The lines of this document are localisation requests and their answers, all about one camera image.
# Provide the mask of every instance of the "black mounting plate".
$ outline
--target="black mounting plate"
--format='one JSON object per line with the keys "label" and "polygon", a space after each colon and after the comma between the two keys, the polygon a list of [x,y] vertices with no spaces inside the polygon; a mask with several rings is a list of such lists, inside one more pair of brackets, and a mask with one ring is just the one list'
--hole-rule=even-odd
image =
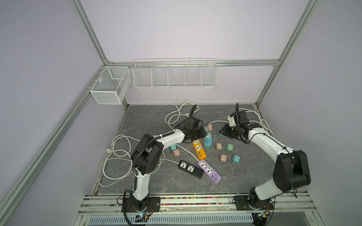
{"label": "black mounting plate", "polygon": [[[248,195],[234,196],[234,201],[235,201],[234,203],[236,205],[236,210],[254,210],[249,206],[248,197],[249,197]],[[268,205],[270,211],[274,209],[273,203],[265,202],[265,204]],[[268,208],[263,205],[258,210],[268,210]]]}
{"label": "black mounting plate", "polygon": [[[153,212],[159,212],[160,205],[161,205],[161,198],[160,197],[148,197],[147,204],[152,204],[153,207],[151,205],[148,205],[148,206],[146,206],[147,207],[146,210],[143,212],[152,212],[152,208],[153,208]],[[124,205],[123,205],[122,209],[123,208],[126,208],[127,213],[137,213],[137,211],[131,206],[130,198],[126,198],[124,200]]]}

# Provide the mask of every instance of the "purple power strip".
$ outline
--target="purple power strip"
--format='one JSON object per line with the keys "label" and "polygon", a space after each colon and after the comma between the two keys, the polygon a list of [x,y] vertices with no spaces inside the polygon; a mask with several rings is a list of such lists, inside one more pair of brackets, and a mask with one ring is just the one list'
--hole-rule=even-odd
{"label": "purple power strip", "polygon": [[202,159],[197,164],[215,184],[221,180],[221,176],[205,160]]}

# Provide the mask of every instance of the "wire basket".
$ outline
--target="wire basket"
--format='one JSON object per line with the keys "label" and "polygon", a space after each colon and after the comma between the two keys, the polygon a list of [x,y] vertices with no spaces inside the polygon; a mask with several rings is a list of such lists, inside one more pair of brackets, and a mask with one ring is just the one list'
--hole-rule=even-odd
{"label": "wire basket", "polygon": [[189,62],[136,63],[133,85],[150,88],[216,88],[216,60]]}
{"label": "wire basket", "polygon": [[120,105],[130,83],[128,67],[106,66],[90,92],[98,104]]}

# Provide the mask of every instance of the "gray marble tabletop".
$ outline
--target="gray marble tabletop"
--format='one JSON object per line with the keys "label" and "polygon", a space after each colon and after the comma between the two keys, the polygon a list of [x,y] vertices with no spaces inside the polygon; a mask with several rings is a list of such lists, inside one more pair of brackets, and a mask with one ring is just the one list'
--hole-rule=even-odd
{"label": "gray marble tabletop", "polygon": [[[200,110],[194,113],[194,116],[203,120],[204,126],[215,120],[226,120],[227,116],[235,111],[234,105],[200,105]],[[240,108],[254,110],[252,105],[240,105]],[[190,106],[182,109],[183,113],[189,112]],[[164,122],[165,116],[175,111],[174,105],[131,105],[127,111],[125,120],[121,127],[120,134],[131,136],[137,139],[149,133],[158,135],[170,131],[169,126]],[[247,113],[249,120],[257,120],[257,116],[250,112]],[[218,184],[214,184],[209,177],[204,175],[198,179],[182,170],[178,169],[176,163],[164,161],[157,172],[151,175],[149,183],[150,194],[162,193],[248,193],[249,190],[259,184],[262,184],[272,177],[274,162],[259,146],[254,143],[244,144],[243,142],[230,139],[219,134],[219,130],[224,123],[215,122],[212,125],[213,143],[233,144],[233,151],[215,150],[214,148],[204,147],[204,139],[200,139],[204,147],[207,158],[206,161],[222,177]],[[137,141],[131,140],[131,153]],[[180,144],[190,152],[196,155],[192,144]],[[129,150],[128,141],[122,138],[117,141],[115,149]],[[168,149],[164,150],[165,156],[176,162],[185,160],[197,166],[197,161],[183,149],[180,150],[179,157],[173,157]],[[228,159],[225,163],[218,160],[218,155],[223,153]],[[234,163],[229,156],[237,154],[240,156],[240,162]],[[110,177],[120,177],[130,168],[130,162],[120,159],[110,160],[106,174]],[[108,188],[100,188],[99,194],[123,194],[125,189],[133,188],[134,176],[130,175],[122,181],[117,182]],[[113,180],[103,178],[102,184],[108,185]]]}

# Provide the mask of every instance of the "power strip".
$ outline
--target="power strip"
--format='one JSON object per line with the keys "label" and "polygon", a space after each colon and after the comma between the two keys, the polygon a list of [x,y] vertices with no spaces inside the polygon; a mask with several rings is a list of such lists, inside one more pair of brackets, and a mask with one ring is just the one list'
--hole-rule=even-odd
{"label": "power strip", "polygon": [[221,176],[205,160],[201,160],[197,164],[215,184],[220,182]]}
{"label": "power strip", "polygon": [[178,168],[181,169],[182,171],[185,171],[186,173],[189,173],[199,179],[201,179],[202,174],[203,174],[203,170],[200,169],[199,167],[196,167],[194,165],[191,165],[190,163],[181,160],[178,163]]}
{"label": "power strip", "polygon": [[201,146],[200,140],[195,140],[192,143],[194,145],[194,148],[196,150],[197,157],[199,158],[199,160],[205,159],[206,158],[206,153],[205,153],[204,149]]}
{"label": "power strip", "polygon": [[211,132],[209,132],[209,128],[207,126],[205,126],[205,130],[207,132],[207,135],[205,137],[205,147],[207,148],[211,148],[212,146],[212,136],[211,136]]}

